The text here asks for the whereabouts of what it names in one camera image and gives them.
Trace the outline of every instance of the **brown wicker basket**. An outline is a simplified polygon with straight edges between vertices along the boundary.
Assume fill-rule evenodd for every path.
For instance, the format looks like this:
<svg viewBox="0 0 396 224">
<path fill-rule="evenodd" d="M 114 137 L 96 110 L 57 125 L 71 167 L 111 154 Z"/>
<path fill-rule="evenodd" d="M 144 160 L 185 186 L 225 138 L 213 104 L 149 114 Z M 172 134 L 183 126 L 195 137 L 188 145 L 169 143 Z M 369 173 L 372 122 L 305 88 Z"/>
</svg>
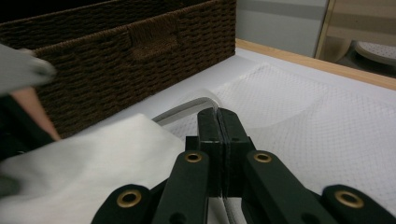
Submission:
<svg viewBox="0 0 396 224">
<path fill-rule="evenodd" d="M 38 96 L 65 138 L 234 55 L 236 0 L 118 0 L 0 24 L 57 77 Z"/>
</svg>

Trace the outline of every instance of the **white cloth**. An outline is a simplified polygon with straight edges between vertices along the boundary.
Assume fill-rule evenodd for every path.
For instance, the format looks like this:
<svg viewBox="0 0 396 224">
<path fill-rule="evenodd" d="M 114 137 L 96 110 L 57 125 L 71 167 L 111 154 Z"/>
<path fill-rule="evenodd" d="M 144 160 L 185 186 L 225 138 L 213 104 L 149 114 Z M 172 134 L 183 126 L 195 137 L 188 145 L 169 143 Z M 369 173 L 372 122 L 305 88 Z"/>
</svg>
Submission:
<svg viewBox="0 0 396 224">
<path fill-rule="evenodd" d="M 0 223 L 91 223 L 123 185 L 149 189 L 169 177 L 181 140 L 143 115 L 8 159 L 0 172 L 21 192 L 0 199 Z"/>
</svg>

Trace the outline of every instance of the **gray wall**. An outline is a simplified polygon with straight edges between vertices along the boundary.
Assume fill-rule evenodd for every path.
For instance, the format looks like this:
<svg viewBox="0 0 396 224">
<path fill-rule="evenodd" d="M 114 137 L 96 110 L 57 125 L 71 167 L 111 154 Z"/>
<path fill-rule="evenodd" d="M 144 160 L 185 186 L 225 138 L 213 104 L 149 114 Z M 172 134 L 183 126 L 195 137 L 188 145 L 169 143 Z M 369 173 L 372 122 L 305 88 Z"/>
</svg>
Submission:
<svg viewBox="0 0 396 224">
<path fill-rule="evenodd" d="M 328 0 L 237 0 L 236 37 L 315 56 Z"/>
</svg>

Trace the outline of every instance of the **basket handle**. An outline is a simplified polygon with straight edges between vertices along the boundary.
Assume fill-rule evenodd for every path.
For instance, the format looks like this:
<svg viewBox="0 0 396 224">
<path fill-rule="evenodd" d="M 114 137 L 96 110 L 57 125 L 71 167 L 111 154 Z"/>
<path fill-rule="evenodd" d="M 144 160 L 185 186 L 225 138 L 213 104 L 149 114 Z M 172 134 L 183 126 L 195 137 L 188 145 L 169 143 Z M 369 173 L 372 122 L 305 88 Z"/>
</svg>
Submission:
<svg viewBox="0 0 396 224">
<path fill-rule="evenodd" d="M 178 48 L 177 18 L 169 13 L 127 27 L 136 61 L 154 58 Z"/>
</svg>

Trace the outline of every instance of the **person's arm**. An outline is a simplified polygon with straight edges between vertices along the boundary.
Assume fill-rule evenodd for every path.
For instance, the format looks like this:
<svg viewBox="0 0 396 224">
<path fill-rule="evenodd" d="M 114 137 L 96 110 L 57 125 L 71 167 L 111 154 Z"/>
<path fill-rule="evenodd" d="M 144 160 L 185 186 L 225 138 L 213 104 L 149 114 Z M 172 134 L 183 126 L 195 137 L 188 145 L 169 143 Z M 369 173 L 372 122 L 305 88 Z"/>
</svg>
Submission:
<svg viewBox="0 0 396 224">
<path fill-rule="evenodd" d="M 34 88 L 29 87 L 23 90 L 14 91 L 10 95 L 32 118 L 32 120 L 53 138 L 53 140 L 61 140 L 61 136 L 50 121 L 50 118 L 40 103 Z"/>
</svg>

